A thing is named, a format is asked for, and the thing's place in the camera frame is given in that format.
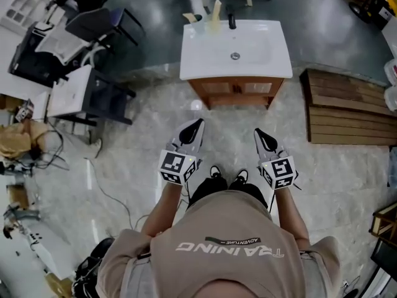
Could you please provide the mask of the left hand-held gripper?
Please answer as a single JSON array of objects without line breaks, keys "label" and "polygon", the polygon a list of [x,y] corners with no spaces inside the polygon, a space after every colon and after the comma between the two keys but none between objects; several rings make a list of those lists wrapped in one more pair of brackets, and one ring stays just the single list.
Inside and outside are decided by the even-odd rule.
[{"label": "left hand-held gripper", "polygon": [[205,121],[189,120],[180,125],[161,150],[158,172],[168,183],[183,186],[198,169]]}]

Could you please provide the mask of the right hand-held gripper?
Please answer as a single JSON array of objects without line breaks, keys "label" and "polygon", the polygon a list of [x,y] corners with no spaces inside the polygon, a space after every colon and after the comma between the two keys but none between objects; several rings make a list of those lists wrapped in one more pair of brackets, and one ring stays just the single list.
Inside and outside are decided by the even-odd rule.
[{"label": "right hand-held gripper", "polygon": [[271,190],[295,186],[298,171],[293,156],[279,145],[278,141],[260,128],[254,130],[254,140],[259,157],[258,169]]}]

